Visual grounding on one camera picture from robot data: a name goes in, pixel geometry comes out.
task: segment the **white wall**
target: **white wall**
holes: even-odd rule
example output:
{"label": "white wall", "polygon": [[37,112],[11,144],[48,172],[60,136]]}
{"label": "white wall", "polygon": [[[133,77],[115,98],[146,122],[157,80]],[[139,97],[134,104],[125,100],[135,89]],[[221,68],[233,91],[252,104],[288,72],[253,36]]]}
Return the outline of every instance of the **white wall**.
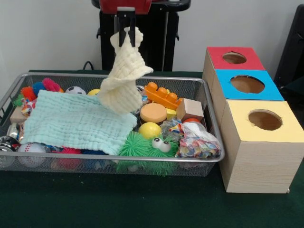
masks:
{"label": "white wall", "polygon": [[100,69],[98,28],[90,0],[0,0],[0,97],[29,69]]}
{"label": "white wall", "polygon": [[[201,71],[207,46],[252,46],[274,76],[301,0],[192,0],[180,13],[174,70]],[[29,69],[101,68],[90,0],[0,0],[0,97]]]}
{"label": "white wall", "polygon": [[192,0],[180,13],[174,70],[200,71],[207,46],[253,47],[272,77],[302,0]]}

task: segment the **orange building block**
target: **orange building block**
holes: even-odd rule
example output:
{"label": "orange building block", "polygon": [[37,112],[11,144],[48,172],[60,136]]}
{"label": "orange building block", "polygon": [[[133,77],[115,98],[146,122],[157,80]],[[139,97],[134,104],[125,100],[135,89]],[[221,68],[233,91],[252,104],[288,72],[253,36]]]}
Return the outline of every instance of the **orange building block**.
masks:
{"label": "orange building block", "polygon": [[160,87],[157,90],[157,84],[154,82],[149,82],[148,85],[144,87],[144,89],[147,93],[149,100],[161,104],[166,108],[176,110],[182,102],[182,98],[177,99],[177,95],[175,93],[168,94],[167,89],[163,87]]}

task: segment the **light green blanket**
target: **light green blanket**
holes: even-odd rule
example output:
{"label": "light green blanket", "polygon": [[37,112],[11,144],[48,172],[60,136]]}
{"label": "light green blanket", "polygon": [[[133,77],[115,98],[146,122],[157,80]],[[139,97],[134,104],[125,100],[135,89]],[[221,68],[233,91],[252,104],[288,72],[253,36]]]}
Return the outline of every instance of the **light green blanket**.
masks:
{"label": "light green blanket", "polygon": [[44,143],[117,155],[136,126],[132,114],[118,115],[96,96],[40,90],[36,107],[25,122],[25,143]]}

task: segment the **green spiky ball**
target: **green spiky ball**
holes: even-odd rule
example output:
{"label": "green spiky ball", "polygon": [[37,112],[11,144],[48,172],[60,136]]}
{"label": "green spiky ball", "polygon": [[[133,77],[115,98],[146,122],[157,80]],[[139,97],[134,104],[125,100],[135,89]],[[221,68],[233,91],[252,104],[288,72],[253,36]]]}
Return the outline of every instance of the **green spiky ball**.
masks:
{"label": "green spiky ball", "polygon": [[[130,132],[127,136],[125,144],[120,149],[119,156],[148,156],[149,148],[151,147],[151,142],[145,139],[141,134],[137,132]],[[144,166],[142,161],[123,161],[118,162],[117,171],[126,171],[132,166]]]}
{"label": "green spiky ball", "polygon": [[13,105],[14,107],[21,107],[22,106],[22,102],[21,102],[21,99],[23,98],[23,95],[22,94],[19,94],[17,96],[17,98],[13,101]]}
{"label": "green spiky ball", "polygon": [[[163,141],[167,141],[171,149],[169,152],[165,153],[160,151],[159,149],[155,149],[152,147],[152,141],[154,138],[150,140],[150,149],[149,149],[149,157],[164,157],[164,158],[171,158],[174,157],[179,146],[178,142],[175,142],[172,140],[172,138],[167,137],[166,139],[163,139],[162,136],[159,136],[158,138],[162,139]],[[159,176],[166,176],[172,174],[177,168],[177,163],[176,162],[170,162],[170,161],[150,161],[145,164],[145,169],[150,172],[151,174],[154,175],[159,175]]]}

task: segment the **red spiky ball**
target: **red spiky ball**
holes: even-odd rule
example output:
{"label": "red spiky ball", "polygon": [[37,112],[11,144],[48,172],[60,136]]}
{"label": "red spiky ball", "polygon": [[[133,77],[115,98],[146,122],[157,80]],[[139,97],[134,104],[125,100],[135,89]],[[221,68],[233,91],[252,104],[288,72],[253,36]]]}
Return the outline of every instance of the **red spiky ball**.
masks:
{"label": "red spiky ball", "polygon": [[59,92],[60,90],[60,86],[48,77],[42,80],[42,84],[48,91]]}
{"label": "red spiky ball", "polygon": [[[63,147],[62,152],[60,153],[72,153],[72,154],[81,154],[81,151],[78,149]],[[77,158],[59,158],[57,163],[60,167],[75,170],[79,166],[81,160]]]}
{"label": "red spiky ball", "polygon": [[37,98],[34,93],[34,89],[30,86],[22,88],[21,94],[23,95],[24,98],[29,99],[29,101],[33,101]]}

